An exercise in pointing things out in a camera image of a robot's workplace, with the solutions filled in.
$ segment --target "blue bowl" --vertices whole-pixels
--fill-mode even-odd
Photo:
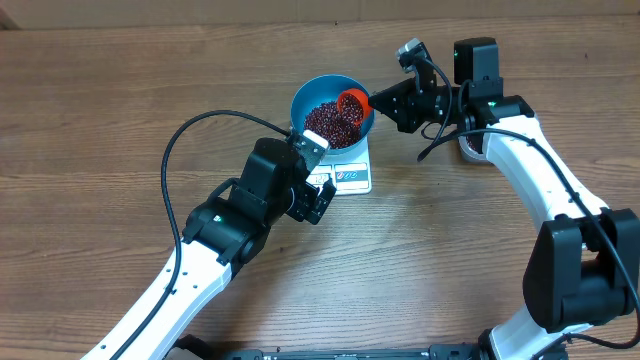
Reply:
[[[338,96],[349,89],[360,89],[367,96],[369,92],[364,86],[352,78],[344,75],[322,75],[315,79],[309,80],[298,90],[291,102],[291,126],[299,132],[304,131],[304,119],[313,110],[322,103],[336,101]],[[369,134],[373,127],[373,118],[375,111],[371,111],[369,116],[364,119],[361,128],[360,140],[346,148],[329,149],[328,155],[344,154],[356,148]]]

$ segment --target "wooden table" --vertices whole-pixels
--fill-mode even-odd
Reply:
[[[235,109],[287,126],[296,89],[342,73],[380,90],[411,37],[453,74],[453,42],[496,37],[505,93],[522,95],[574,173],[640,213],[640,17],[519,18],[0,32],[0,357],[79,358],[172,249],[160,160],[188,118]],[[178,223],[239,175],[257,137],[205,121],[174,148]],[[318,226],[284,217],[187,332],[274,351],[472,342],[522,305],[537,231],[503,176],[378,117],[373,192]],[[633,317],[593,330],[627,340]],[[632,359],[584,342],[572,359]]]

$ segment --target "wall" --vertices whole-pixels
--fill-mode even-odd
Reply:
[[[640,0],[0,0],[21,29],[636,14]]]

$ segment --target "black and white robotic arm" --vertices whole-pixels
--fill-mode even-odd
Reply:
[[[634,310],[640,221],[631,210],[612,211],[593,195],[551,148],[526,102],[503,96],[495,40],[467,39],[456,42],[454,49],[455,82],[460,87],[448,83],[424,44],[414,39],[396,55],[405,72],[415,77],[373,95],[369,104],[396,122],[401,132],[413,133],[425,121],[442,124],[419,159],[435,146],[460,138],[467,159],[494,164],[524,203],[539,235],[524,275],[524,305],[510,320],[486,330],[478,344],[433,345],[419,354],[428,360],[447,349],[459,357],[440,358],[566,359],[559,341]],[[447,86],[437,86],[434,71]],[[448,125],[456,130],[443,136]],[[162,359],[198,311],[262,249],[281,215],[313,224],[320,220],[335,188],[328,181],[318,193],[306,178],[327,148],[324,139],[308,131],[286,141],[258,140],[242,177],[230,180],[229,199],[214,192],[190,214],[180,243],[180,268],[174,268],[174,251],[153,284],[84,359]],[[568,192],[567,184],[579,198]],[[585,209],[596,218],[596,228]],[[597,228],[611,239],[619,264]],[[598,252],[598,257],[582,261],[583,247]],[[628,274],[622,274],[621,267]],[[134,341],[114,356],[156,306],[174,272],[178,278],[171,295]]]

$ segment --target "orange cup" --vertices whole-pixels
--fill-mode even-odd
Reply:
[[[344,99],[345,96],[347,95],[352,95],[353,97],[355,97],[356,100],[358,100],[358,102],[360,103],[360,106],[362,107],[362,119],[355,122],[356,125],[360,125],[362,124],[362,122],[364,122],[364,119],[369,117],[369,114],[371,114],[371,110],[373,110],[371,106],[369,106],[369,97],[367,96],[367,94],[364,93],[364,91],[360,89],[349,89],[349,90],[343,91],[340,94],[340,96],[338,96],[338,101],[337,101],[339,112],[342,112],[342,109],[340,108],[341,107],[340,104],[342,104],[342,99]]]

